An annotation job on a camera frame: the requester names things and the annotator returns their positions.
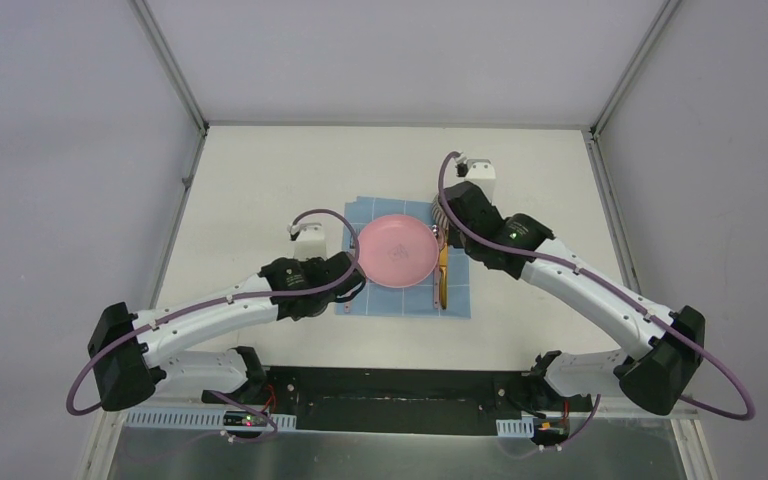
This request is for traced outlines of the gold table knife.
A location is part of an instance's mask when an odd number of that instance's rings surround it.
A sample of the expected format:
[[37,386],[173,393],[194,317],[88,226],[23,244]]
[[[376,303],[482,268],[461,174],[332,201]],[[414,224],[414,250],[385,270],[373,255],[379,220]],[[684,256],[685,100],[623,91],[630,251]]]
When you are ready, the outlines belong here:
[[438,304],[441,310],[448,306],[448,245],[443,242],[438,256]]

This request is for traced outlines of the pink plate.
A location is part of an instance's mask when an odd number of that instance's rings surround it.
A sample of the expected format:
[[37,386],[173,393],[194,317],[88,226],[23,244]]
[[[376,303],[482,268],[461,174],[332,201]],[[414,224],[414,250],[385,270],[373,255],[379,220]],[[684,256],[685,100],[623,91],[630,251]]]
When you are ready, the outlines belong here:
[[372,220],[358,235],[359,264],[367,278],[387,288],[420,284],[438,266],[439,247],[419,219],[392,214]]

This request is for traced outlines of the grey ribbed mug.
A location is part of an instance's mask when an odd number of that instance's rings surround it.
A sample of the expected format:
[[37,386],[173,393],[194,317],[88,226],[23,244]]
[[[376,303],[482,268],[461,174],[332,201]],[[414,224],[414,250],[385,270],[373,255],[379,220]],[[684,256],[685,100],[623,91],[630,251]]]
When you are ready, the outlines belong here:
[[440,235],[440,238],[444,243],[447,243],[448,232],[449,232],[449,219],[442,207],[442,203],[438,195],[436,195],[433,201],[431,202],[431,215],[433,218],[433,223],[437,226],[437,231]]

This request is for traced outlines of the blue checked cloth napkin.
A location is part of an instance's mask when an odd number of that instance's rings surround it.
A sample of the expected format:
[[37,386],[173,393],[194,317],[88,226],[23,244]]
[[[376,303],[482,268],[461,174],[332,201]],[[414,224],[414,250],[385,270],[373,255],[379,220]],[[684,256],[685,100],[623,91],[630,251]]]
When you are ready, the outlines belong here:
[[[392,214],[404,214],[419,219],[430,228],[434,224],[431,204],[360,196],[344,206],[343,216],[357,232],[372,220]],[[448,249],[448,306],[437,310],[433,306],[433,278],[429,275],[420,284],[408,288],[387,288],[368,280],[367,286],[352,300],[348,315],[379,317],[471,317],[470,261],[462,250]],[[343,304],[335,308],[343,313]]]

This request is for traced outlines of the pink handled spoon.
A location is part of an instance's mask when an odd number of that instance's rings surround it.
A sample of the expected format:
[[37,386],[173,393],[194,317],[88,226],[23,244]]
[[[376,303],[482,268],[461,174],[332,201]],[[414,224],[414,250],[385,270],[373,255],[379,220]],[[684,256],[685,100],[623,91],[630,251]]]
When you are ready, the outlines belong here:
[[[433,224],[431,231],[434,234],[435,241],[437,242],[437,253],[440,253],[440,229],[437,224]],[[441,294],[440,294],[440,282],[441,282],[441,270],[440,262],[437,262],[432,274],[433,278],[433,306],[440,312],[442,310]]]

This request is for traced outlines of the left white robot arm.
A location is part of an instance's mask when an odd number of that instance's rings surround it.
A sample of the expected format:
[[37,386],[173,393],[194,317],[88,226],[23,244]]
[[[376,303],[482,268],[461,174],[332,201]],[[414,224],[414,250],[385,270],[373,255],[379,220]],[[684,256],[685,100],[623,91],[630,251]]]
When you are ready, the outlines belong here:
[[251,326],[318,316],[365,285],[355,258],[341,251],[327,259],[278,258],[190,304],[132,312],[119,302],[103,310],[88,342],[89,363],[76,381],[93,377],[104,411],[135,407],[177,385],[253,404],[264,394],[265,378],[250,348],[225,360],[194,346]]

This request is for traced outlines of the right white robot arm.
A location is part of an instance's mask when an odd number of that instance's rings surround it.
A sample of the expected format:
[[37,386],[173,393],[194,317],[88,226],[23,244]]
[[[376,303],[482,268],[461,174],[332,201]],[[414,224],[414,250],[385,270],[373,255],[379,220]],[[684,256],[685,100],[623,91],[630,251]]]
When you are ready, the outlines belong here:
[[705,334],[704,316],[690,306],[677,312],[633,291],[593,280],[595,270],[553,232],[525,214],[503,217],[482,189],[464,181],[445,188],[454,245],[489,270],[554,296],[592,322],[618,345],[614,351],[571,354],[549,351],[528,372],[529,400],[543,410],[577,395],[624,396],[643,410],[667,415],[701,365],[700,354],[653,321],[660,316],[692,341]]

